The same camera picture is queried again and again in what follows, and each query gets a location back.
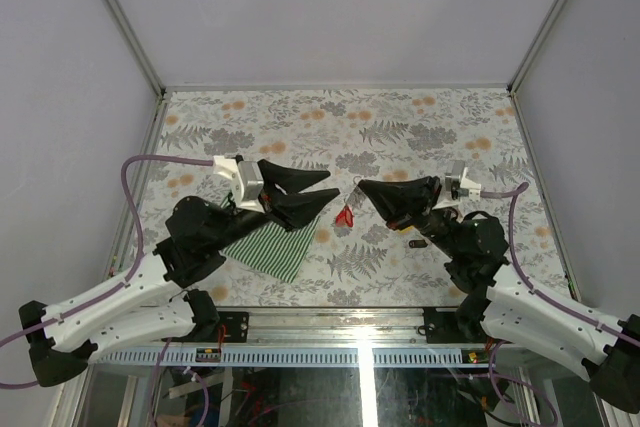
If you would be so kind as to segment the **red keyring fob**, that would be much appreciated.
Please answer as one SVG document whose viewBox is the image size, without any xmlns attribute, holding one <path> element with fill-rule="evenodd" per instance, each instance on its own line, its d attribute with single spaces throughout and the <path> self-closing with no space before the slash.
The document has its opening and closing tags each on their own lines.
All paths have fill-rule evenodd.
<svg viewBox="0 0 640 427">
<path fill-rule="evenodd" d="M 354 215 L 351 207 L 345 205 L 335 218 L 335 225 L 338 227 L 352 228 L 354 226 Z"/>
</svg>

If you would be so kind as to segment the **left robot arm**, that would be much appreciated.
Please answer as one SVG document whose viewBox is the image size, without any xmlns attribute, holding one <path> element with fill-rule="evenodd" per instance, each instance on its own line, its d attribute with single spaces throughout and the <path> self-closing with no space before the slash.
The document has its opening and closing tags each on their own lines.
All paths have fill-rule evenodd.
<svg viewBox="0 0 640 427">
<path fill-rule="evenodd" d="M 122 348 L 214 339 L 219 313 L 210 294 L 196 286 L 225 263 L 223 250 L 268 225 L 302 229 L 339 194 L 313 188 L 329 177 L 327 170 L 242 156 L 193 163 L 229 181 L 227 206 L 187 196 L 166 222 L 168 237 L 151 252 L 138 252 L 129 269 L 68 300 L 20 307 L 36 385 L 65 383 Z"/>
</svg>

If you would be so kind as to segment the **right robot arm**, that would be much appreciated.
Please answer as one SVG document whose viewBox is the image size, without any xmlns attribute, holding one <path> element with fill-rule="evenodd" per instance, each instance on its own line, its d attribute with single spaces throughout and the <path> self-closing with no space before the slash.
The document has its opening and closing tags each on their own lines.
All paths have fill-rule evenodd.
<svg viewBox="0 0 640 427">
<path fill-rule="evenodd" d="M 445 269 L 466 298 L 456 329 L 527 348 L 585 380 L 625 412 L 639 411 L 639 318 L 622 320 L 565 297 L 526 275 L 515 254 L 512 223 L 484 211 L 460 218 L 466 199 L 499 198 L 463 175 L 440 180 L 362 180 L 362 193 L 391 230 L 412 227 L 448 257 Z"/>
</svg>

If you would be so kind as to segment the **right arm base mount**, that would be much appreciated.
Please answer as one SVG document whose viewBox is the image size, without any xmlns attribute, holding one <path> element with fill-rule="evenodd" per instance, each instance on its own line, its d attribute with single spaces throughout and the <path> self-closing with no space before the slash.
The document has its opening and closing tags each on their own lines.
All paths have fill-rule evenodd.
<svg viewBox="0 0 640 427">
<path fill-rule="evenodd" d="M 418 335 L 428 344 L 463 344 L 472 339 L 460 328 L 453 307 L 423 307 L 422 324 L 416 328 Z"/>
</svg>

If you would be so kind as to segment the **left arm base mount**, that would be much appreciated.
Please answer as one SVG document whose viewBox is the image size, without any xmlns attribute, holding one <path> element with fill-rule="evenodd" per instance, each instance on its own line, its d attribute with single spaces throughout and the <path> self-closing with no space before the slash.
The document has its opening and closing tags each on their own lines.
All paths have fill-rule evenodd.
<svg viewBox="0 0 640 427">
<path fill-rule="evenodd" d="M 218 323 L 219 343 L 246 343 L 249 332 L 250 314 L 246 311 L 224 311 Z"/>
</svg>

